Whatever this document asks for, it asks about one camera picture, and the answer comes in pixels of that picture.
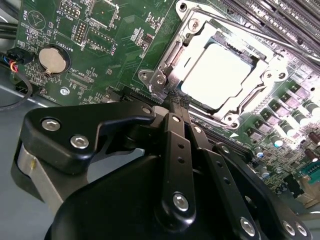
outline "connector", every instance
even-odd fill
[[[19,47],[12,48],[6,52],[6,57],[16,62],[17,65],[28,64],[35,60],[35,54]]]

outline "motherboard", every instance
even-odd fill
[[[194,123],[252,151],[277,194],[314,203],[291,182],[320,192],[319,65],[208,13],[319,57],[317,0],[24,0],[16,47],[36,59],[19,72],[62,106],[189,95]]]

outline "black plastic bracket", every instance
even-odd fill
[[[256,205],[262,231],[269,239],[311,240],[305,224],[288,208],[264,182],[231,149],[223,143],[214,149],[226,160],[236,185],[244,196]]]
[[[163,146],[163,184],[155,215],[168,231],[182,232],[196,218],[196,199],[190,142],[184,121],[174,113],[164,118]]]
[[[156,115],[142,102],[116,102],[34,109],[25,116],[20,139],[25,149],[66,174],[84,172],[99,151],[99,138],[134,124],[151,124]],[[60,129],[45,130],[42,122],[58,121]],[[85,149],[73,147],[73,136],[85,136]]]

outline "black metal arm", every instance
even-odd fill
[[[26,115],[11,172],[56,213],[48,240],[312,239],[228,145],[208,142],[184,101],[169,111],[119,102]],[[144,156],[86,182],[90,163],[135,148]]]

